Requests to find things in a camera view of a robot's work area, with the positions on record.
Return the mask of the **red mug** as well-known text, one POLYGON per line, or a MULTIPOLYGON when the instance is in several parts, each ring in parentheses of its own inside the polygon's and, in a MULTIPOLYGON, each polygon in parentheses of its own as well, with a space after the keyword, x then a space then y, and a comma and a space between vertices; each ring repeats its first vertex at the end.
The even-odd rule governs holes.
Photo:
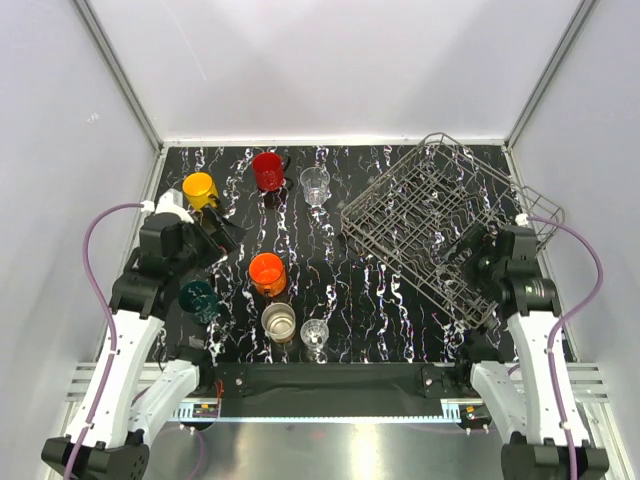
POLYGON ((263 192, 277 191, 285 184, 285 172, 291 163, 289 155, 274 152, 258 154, 252 161, 257 188, 263 192))

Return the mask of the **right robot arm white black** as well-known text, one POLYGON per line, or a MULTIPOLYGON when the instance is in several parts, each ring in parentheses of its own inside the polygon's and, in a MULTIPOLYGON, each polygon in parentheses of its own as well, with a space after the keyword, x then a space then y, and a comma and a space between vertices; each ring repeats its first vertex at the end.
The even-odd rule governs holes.
POLYGON ((498 306, 519 358, 516 389, 499 356, 469 346, 453 372, 465 397, 479 394, 502 438, 506 479, 602 479, 608 455, 595 446, 578 412, 559 332, 562 313, 555 283, 537 263, 533 229, 474 225, 446 253, 459 260, 467 283, 498 306))

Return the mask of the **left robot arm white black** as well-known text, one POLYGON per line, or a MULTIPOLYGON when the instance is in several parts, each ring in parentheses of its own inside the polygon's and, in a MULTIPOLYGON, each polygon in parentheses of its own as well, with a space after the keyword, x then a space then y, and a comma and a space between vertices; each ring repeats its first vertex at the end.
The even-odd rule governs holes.
POLYGON ((210 352, 186 345, 147 391, 137 391, 182 283, 236 250, 246 232, 211 205, 199 218, 171 201, 134 207, 147 216, 111 296, 104 296, 91 266, 84 266, 108 332, 76 416, 42 449, 44 463, 66 479, 142 478, 151 446, 171 414, 188 395, 206 396, 215 385, 210 352))

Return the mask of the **orange mug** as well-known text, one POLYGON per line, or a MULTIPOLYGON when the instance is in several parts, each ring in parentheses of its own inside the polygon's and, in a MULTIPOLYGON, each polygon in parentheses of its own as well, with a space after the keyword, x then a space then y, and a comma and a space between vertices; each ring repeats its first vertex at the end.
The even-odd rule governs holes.
POLYGON ((286 288, 285 265, 274 253, 255 256, 249 264, 248 272, 251 282, 261 295, 273 298, 286 288))

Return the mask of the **dark green mug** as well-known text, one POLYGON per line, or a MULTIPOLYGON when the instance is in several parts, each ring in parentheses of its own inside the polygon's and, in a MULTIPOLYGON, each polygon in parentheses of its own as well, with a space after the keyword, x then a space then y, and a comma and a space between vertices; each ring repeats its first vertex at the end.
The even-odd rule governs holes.
POLYGON ((185 284, 178 296, 180 309, 197 325, 209 325, 219 315, 219 298, 205 281, 185 284))

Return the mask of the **yellow mug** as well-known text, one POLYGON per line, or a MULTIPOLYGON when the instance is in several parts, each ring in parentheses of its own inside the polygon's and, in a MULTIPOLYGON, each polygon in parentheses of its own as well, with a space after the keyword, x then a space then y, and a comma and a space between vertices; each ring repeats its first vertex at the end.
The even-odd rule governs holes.
POLYGON ((205 172, 188 175, 182 183, 182 192, 196 211, 201 211, 207 205, 217 208, 220 204, 216 184, 205 172))

